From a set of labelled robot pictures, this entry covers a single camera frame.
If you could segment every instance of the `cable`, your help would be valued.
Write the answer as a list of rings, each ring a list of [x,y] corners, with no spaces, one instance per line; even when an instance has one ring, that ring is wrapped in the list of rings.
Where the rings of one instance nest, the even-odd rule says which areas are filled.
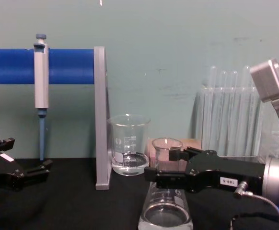
[[[279,215],[279,208],[272,201],[270,201],[269,199],[267,199],[263,196],[260,196],[260,195],[254,195],[251,192],[245,192],[243,195],[247,196],[247,197],[257,198],[257,199],[265,201],[266,203],[272,205],[275,208],[275,210],[277,211],[278,215]]]
[[[259,217],[259,218],[263,218],[263,219],[268,219],[268,220],[273,221],[275,223],[279,223],[278,215],[270,215],[270,214],[266,214],[266,213],[263,213],[263,212],[241,213],[241,214],[235,215],[234,217],[231,218],[229,229],[233,230],[233,223],[237,219],[240,219],[240,218],[252,218],[252,217]]]

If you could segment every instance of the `blue tube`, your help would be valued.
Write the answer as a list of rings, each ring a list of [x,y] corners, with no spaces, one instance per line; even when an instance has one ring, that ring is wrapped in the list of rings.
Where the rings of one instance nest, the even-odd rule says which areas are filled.
[[[34,84],[33,49],[0,49],[0,84]],[[94,84],[93,49],[50,49],[49,84]]]

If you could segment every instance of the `white label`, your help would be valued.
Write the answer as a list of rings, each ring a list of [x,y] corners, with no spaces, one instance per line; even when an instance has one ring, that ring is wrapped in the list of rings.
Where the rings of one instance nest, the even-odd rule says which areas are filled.
[[[121,152],[115,152],[115,160],[119,163],[123,163],[124,155]]]
[[[183,200],[177,196],[174,197],[174,202],[179,205],[180,207],[184,207]]]
[[[227,185],[227,186],[232,186],[232,187],[237,187],[238,181],[236,179],[232,179],[232,178],[221,177],[221,184]]]
[[[12,162],[14,159],[8,155],[6,155],[5,153],[0,154],[1,157],[3,157],[4,159],[8,160],[9,162]]]

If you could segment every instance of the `test tube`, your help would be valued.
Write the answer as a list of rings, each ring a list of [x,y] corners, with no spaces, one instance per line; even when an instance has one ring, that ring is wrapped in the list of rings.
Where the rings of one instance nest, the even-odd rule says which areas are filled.
[[[253,155],[254,147],[254,135],[255,135],[255,122],[257,117],[258,106],[260,105],[260,98],[256,91],[255,84],[252,81],[251,84],[251,95],[250,95],[250,104],[249,104],[249,116],[248,116],[248,133],[247,133],[247,142],[246,142],[246,156]]]
[[[251,76],[249,70],[249,66],[245,66],[242,75],[241,101],[239,106],[239,119],[236,130],[234,152],[237,156],[245,156],[246,151],[251,86]]]
[[[233,71],[230,74],[230,85],[231,92],[229,98],[229,111],[228,111],[228,143],[226,149],[226,155],[232,156],[234,155],[234,142],[235,142],[235,134],[238,122],[238,106],[239,106],[239,94],[237,93],[237,82],[239,80],[238,72]]]
[[[218,153],[221,156],[226,156],[226,146],[227,146],[227,136],[228,136],[228,120],[230,118],[229,110],[230,110],[230,99],[232,97],[233,92],[233,83],[235,82],[234,75],[231,73],[229,76],[226,76],[226,80],[224,83],[224,88],[222,89],[224,98],[223,98],[223,106],[221,113],[221,127],[219,133],[219,147]]]
[[[219,138],[221,132],[221,116],[223,110],[223,100],[224,100],[224,86],[227,79],[227,72],[222,71],[218,78],[216,79],[216,88],[214,89],[213,95],[213,106],[211,115],[211,135],[209,148],[218,151],[219,148]]]
[[[216,66],[212,66],[210,68],[208,84],[204,95],[205,102],[204,102],[202,142],[201,142],[201,148],[204,150],[207,150],[209,148],[213,92],[215,90],[216,77],[217,77],[217,68]]]

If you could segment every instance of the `glass beaker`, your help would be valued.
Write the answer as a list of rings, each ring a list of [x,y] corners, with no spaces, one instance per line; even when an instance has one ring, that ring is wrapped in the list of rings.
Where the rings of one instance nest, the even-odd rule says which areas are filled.
[[[142,115],[119,115],[108,119],[112,134],[112,168],[124,176],[144,173],[149,166],[145,155],[150,119]]]
[[[182,142],[172,138],[158,138],[152,141],[156,149],[156,167],[168,170],[164,159],[168,159],[170,151],[182,148]],[[170,166],[169,170],[178,171]],[[184,190],[159,189],[151,182],[139,219],[139,230],[192,230],[188,204]]]

